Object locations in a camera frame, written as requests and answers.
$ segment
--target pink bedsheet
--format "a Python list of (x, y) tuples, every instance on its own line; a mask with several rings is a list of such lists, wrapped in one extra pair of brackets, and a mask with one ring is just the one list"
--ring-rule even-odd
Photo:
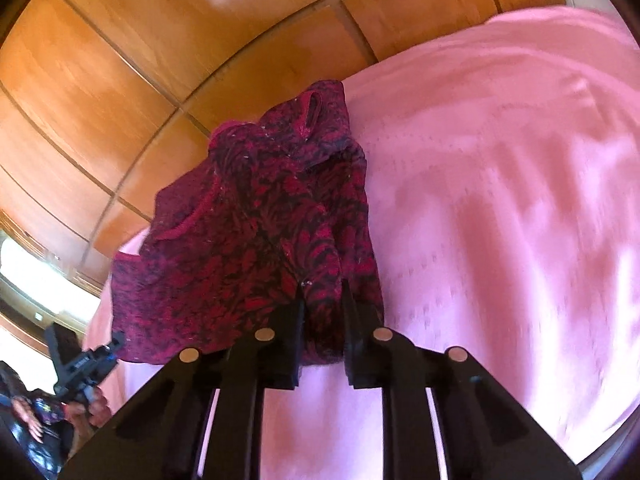
[[(640, 401), (639, 54), (608, 16), (530, 9), (344, 83), (388, 325), (470, 349), (576, 462)], [(110, 317), (106, 286), (86, 345)], [(114, 409), (157, 368), (120, 364)], [(380, 393), (342, 365), (268, 391), (262, 478), (382, 478)]]

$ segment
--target round metal screw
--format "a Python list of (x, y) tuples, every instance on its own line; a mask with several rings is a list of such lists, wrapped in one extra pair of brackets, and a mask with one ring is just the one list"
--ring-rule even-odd
[(183, 363), (193, 363), (198, 360), (198, 357), (200, 357), (200, 352), (195, 348), (185, 348), (180, 352), (180, 361)]
[(276, 337), (276, 333), (272, 328), (261, 328), (255, 331), (255, 338), (258, 341), (271, 341), (274, 337)]
[(394, 333), (391, 332), (386, 326), (377, 328), (373, 331), (373, 337), (377, 341), (391, 341)]
[(460, 346), (454, 346), (449, 350), (449, 359), (455, 361), (457, 363), (463, 363), (466, 361), (466, 358), (469, 357), (469, 354), (466, 350)]

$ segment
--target garment sleeve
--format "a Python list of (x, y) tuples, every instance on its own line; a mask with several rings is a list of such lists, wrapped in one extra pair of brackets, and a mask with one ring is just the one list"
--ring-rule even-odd
[(24, 386), (20, 376), (4, 361), (0, 361), (0, 380), (6, 384), (11, 398), (27, 397), (27, 387)]

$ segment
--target maroon garment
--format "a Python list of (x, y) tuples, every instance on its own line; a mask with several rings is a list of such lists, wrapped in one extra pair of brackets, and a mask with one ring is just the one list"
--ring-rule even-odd
[(338, 81), (311, 85), (258, 124), (220, 126), (207, 159), (158, 192), (140, 255), (114, 258), (119, 357), (164, 364), (187, 346), (228, 348), (301, 283), (305, 362), (339, 360), (341, 280), (383, 315), (366, 169)]

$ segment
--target folded garment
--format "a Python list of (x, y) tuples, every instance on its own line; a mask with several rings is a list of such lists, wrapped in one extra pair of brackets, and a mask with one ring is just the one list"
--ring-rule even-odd
[(140, 254), (114, 258), (119, 357), (163, 364), (187, 346), (228, 348), (301, 285), (305, 362), (339, 360), (342, 279), (383, 315), (366, 168), (338, 81), (311, 85), (257, 124), (220, 126), (206, 160), (158, 192)]

